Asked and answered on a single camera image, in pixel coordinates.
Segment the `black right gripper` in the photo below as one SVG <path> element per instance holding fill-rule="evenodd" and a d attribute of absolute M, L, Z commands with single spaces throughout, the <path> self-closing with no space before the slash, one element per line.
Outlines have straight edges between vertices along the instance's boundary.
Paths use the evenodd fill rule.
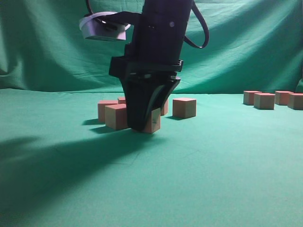
<path fill-rule="evenodd" d="M 112 57 L 109 75 L 119 78 L 126 98 L 127 123 L 143 131 L 155 109 L 163 109 L 181 78 L 132 78 L 129 75 L 180 72 L 180 53 L 192 9 L 190 0 L 146 0 L 142 12 L 123 11 L 110 16 L 134 26 L 125 53 Z"/>

